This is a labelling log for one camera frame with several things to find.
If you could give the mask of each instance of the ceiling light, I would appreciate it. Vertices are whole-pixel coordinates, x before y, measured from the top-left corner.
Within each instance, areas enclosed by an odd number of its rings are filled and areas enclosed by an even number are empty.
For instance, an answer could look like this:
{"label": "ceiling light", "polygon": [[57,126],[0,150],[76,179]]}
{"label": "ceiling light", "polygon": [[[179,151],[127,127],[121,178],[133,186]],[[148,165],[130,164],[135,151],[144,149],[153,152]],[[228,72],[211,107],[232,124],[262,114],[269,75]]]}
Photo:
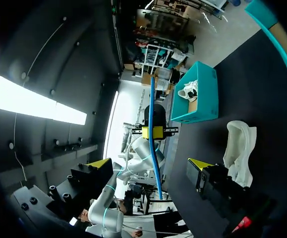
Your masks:
{"label": "ceiling light", "polygon": [[61,103],[56,103],[56,109],[53,117],[54,120],[85,125],[86,117],[86,113],[82,113]]}
{"label": "ceiling light", "polygon": [[114,101],[113,101],[113,106],[110,111],[110,116],[108,120],[108,126],[107,126],[107,131],[106,131],[106,138],[105,138],[105,145],[104,145],[104,153],[103,153],[103,159],[107,158],[107,147],[108,147],[108,141],[109,141],[109,134],[110,134],[110,128],[112,126],[112,121],[114,117],[114,112],[115,112],[115,105],[117,103],[117,98],[118,98],[118,91],[115,93]]}
{"label": "ceiling light", "polygon": [[0,76],[0,109],[85,125],[87,114],[32,92]]}
{"label": "ceiling light", "polygon": [[148,7],[154,2],[154,0],[151,0],[151,2],[149,2],[144,9],[148,9]]}

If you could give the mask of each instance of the shelving unit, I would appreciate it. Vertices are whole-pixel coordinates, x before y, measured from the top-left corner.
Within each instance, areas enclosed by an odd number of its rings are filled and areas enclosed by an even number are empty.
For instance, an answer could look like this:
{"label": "shelving unit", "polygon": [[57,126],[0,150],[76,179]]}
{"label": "shelving unit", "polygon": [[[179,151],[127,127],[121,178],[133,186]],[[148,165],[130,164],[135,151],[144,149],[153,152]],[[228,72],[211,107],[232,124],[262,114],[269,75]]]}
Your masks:
{"label": "shelving unit", "polygon": [[[156,49],[154,49],[154,50],[155,50],[155,56],[154,56],[153,63],[148,63],[148,62],[147,62],[147,57],[148,57],[148,54],[149,54],[149,47],[150,47],[150,49],[151,49],[151,48],[156,48]],[[166,56],[166,58],[165,58],[165,60],[164,60],[164,62],[163,62],[162,64],[156,64],[157,57],[158,57],[158,54],[159,54],[160,50],[166,50],[166,51],[167,51],[167,56]],[[143,63],[140,63],[140,64],[142,65],[142,67],[141,67],[141,75],[136,75],[136,77],[140,77],[140,78],[143,77],[143,72],[144,72],[144,67],[145,67],[145,66],[151,67],[150,74],[153,74],[154,68],[157,68],[157,67],[164,68],[164,67],[165,67],[165,64],[166,64],[166,61],[168,60],[168,58],[169,58],[169,56],[170,56],[170,54],[171,54],[172,52],[173,52],[172,49],[148,44],[148,45],[147,45],[147,48],[146,48],[146,52],[145,52],[145,54],[144,54],[144,62],[143,62]]]}

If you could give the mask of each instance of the red object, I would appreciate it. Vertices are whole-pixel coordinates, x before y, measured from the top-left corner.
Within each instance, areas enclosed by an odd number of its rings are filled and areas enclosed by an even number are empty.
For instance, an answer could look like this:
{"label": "red object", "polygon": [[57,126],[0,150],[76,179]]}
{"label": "red object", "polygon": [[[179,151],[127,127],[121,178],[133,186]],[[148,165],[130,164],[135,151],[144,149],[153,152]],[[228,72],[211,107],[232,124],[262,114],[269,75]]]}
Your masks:
{"label": "red object", "polygon": [[244,217],[238,226],[232,231],[237,231],[239,228],[247,228],[251,225],[252,221],[248,217]]}

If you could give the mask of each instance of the blue tube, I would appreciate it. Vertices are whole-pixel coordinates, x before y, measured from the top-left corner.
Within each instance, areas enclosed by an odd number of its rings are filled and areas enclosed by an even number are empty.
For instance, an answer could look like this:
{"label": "blue tube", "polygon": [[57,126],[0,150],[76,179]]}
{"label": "blue tube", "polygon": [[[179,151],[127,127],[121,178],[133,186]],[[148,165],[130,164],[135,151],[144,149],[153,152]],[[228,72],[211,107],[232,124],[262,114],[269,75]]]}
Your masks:
{"label": "blue tube", "polygon": [[153,111],[154,111],[154,77],[151,77],[151,94],[150,94],[150,108],[149,108],[149,145],[150,153],[153,161],[153,169],[157,181],[159,197],[162,200],[162,188],[161,188],[161,178],[160,169],[157,161],[157,155],[155,153],[154,139],[153,139]]}

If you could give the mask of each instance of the person's hand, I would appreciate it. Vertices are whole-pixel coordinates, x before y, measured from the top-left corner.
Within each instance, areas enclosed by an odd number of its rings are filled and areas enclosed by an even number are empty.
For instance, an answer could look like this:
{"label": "person's hand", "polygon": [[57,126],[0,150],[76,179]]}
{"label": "person's hand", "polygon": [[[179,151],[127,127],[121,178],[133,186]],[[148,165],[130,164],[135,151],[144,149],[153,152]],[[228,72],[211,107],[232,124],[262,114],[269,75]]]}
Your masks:
{"label": "person's hand", "polygon": [[119,206],[119,210],[123,213],[126,214],[127,213],[127,209],[124,205],[124,200],[122,199],[118,199],[118,206]]}
{"label": "person's hand", "polygon": [[123,199],[117,199],[117,201],[118,201],[120,204],[124,204],[124,200],[123,200]]}
{"label": "person's hand", "polygon": [[137,238],[137,237],[141,237],[142,236],[142,231],[141,230],[135,230],[132,234],[131,234],[131,236],[133,237],[133,238]]}

